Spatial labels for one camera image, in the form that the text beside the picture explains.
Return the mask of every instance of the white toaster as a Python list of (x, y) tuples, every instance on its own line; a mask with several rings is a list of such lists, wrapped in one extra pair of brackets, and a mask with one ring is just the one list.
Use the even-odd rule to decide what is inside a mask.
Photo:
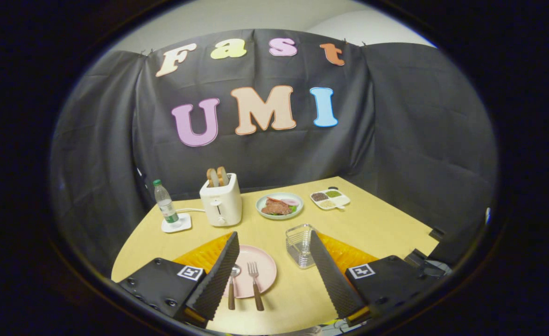
[(241, 193), (236, 174), (227, 174), (229, 183), (223, 187), (208, 187), (209, 181), (200, 189), (200, 199), (208, 221), (215, 227), (228, 227), (241, 221)]

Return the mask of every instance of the steak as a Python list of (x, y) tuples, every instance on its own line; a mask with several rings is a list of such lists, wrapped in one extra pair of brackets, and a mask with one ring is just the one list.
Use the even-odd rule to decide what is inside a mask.
[(262, 208), (262, 213), (268, 215), (289, 215), (291, 208), (284, 202), (269, 198), (266, 200), (266, 207)]

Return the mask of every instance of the white plate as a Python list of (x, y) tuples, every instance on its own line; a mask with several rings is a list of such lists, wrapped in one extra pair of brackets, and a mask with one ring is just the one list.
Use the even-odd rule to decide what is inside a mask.
[[(233, 278), (233, 290), (236, 298), (251, 298), (253, 296), (252, 277), (247, 272), (247, 263), (255, 261), (258, 266), (256, 283), (260, 293), (269, 289), (276, 279), (275, 260), (265, 251), (249, 245), (239, 245), (239, 255), (235, 263), (241, 268), (238, 276)], [(224, 296), (229, 294), (229, 281), (225, 287)]]
[[(313, 194), (322, 193), (322, 194), (326, 195), (326, 193), (328, 193), (330, 191), (336, 191), (337, 193), (339, 193), (341, 195), (340, 196), (335, 196), (335, 197), (326, 196), (327, 197), (326, 199), (320, 200), (320, 201), (317, 201), (317, 200), (312, 198)], [(327, 190), (315, 191), (314, 193), (310, 194), (310, 200), (312, 200), (314, 202), (314, 204), (317, 205), (318, 208), (321, 208), (322, 210), (331, 210), (331, 209), (336, 208), (337, 206), (343, 206), (343, 205), (348, 204), (349, 202), (351, 202), (349, 197), (345, 196), (345, 194), (341, 193), (341, 191), (339, 191), (337, 189), (327, 189)], [(333, 205), (332, 206), (326, 206), (327, 202), (332, 202)]]
[[(266, 200), (269, 197), (274, 198), (275, 200), (284, 200), (285, 198), (287, 198), (289, 200), (295, 200), (295, 201), (298, 201), (300, 203), (300, 205), (297, 206), (297, 209), (296, 209), (295, 212), (292, 212), (289, 215), (279, 215), (279, 216), (269, 215), (267, 213), (262, 212), (262, 209), (264, 207), (266, 207)], [(260, 198), (258, 200), (258, 202), (256, 202), (256, 210), (260, 213), (260, 215), (263, 215), (264, 217), (266, 217), (268, 219), (274, 219), (276, 221), (281, 221), (283, 219), (289, 219), (289, 218), (295, 217), (302, 211), (303, 208), (304, 208), (304, 201), (302, 200), (302, 198), (298, 195), (291, 194), (291, 193), (268, 194), (266, 196), (262, 196), (262, 198)]]

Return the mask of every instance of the blue letter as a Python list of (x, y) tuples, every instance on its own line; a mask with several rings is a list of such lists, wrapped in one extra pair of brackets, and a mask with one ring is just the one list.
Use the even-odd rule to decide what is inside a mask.
[(328, 87), (313, 87), (310, 93), (316, 98), (317, 118), (314, 124), (318, 127), (331, 127), (338, 124), (338, 120), (332, 115), (332, 89)]

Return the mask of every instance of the white wall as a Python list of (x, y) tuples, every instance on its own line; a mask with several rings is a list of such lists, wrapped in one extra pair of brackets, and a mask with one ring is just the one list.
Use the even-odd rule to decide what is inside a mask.
[(345, 38), (347, 42), (356, 45), (363, 45), (362, 42), (366, 44), (407, 42), (434, 47), (432, 43), (410, 28), (377, 10), (337, 15), (307, 29), (306, 32), (330, 36), (337, 40)]
[(139, 53), (195, 36), (243, 28), (282, 28), (362, 45), (388, 41), (428, 44), (394, 19), (352, 0), (196, 0), (178, 6), (115, 44)]

